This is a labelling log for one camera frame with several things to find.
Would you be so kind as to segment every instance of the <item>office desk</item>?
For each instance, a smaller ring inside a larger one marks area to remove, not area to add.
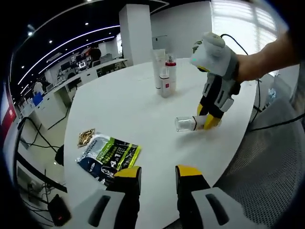
[[[255,82],[242,83],[220,127],[177,133],[175,117],[196,115],[206,73],[188,59],[178,59],[176,94],[164,99],[156,93],[152,66],[147,62],[112,72],[76,92],[64,141],[72,213],[96,190],[105,188],[75,162],[85,150],[77,148],[79,133],[88,129],[142,146],[135,163],[142,167],[138,229],[161,229],[178,219],[176,165],[198,168],[213,186],[235,155],[249,123]]]

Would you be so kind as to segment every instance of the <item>office room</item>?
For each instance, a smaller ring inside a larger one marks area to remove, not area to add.
[[[0,114],[23,226],[299,228],[296,5],[16,4]]]

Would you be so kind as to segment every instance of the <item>window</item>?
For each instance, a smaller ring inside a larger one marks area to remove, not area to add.
[[[212,0],[212,31],[233,36],[248,54],[259,52],[278,37],[276,22],[270,13],[238,0]],[[245,54],[231,38],[223,39],[234,52]]]
[[[119,55],[121,55],[122,54],[122,39],[121,39],[120,33],[116,36],[116,43],[118,46],[118,53],[119,53]]]

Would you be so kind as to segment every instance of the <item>white pillar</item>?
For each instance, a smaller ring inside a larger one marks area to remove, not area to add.
[[[149,6],[127,4],[119,16],[123,53],[128,65],[151,61],[153,42]]]

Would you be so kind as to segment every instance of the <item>human hand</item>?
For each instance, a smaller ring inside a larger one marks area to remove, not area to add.
[[[262,69],[260,67],[260,56],[258,53],[253,55],[237,55],[239,62],[238,76],[236,81],[242,83],[243,81],[256,80],[263,77]]]

